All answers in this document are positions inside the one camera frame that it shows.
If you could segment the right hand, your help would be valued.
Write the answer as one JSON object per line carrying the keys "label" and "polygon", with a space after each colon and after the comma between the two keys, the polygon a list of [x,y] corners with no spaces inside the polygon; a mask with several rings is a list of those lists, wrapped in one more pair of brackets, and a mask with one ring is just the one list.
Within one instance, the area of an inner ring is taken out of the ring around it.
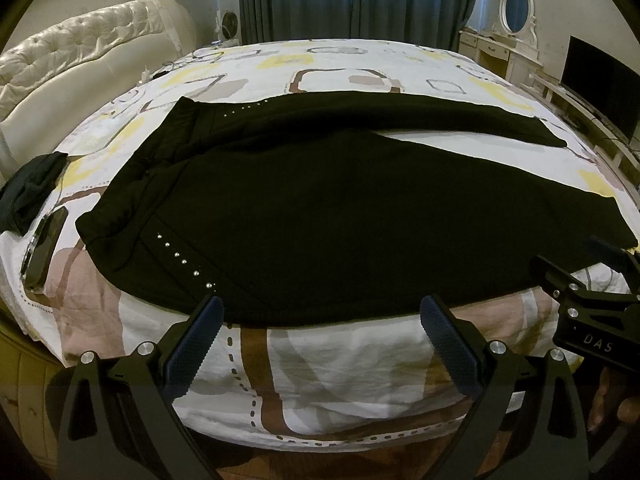
{"label": "right hand", "polygon": [[608,416],[615,415],[625,425],[639,421],[639,393],[630,393],[607,368],[602,370],[587,419],[587,430],[595,432]]}

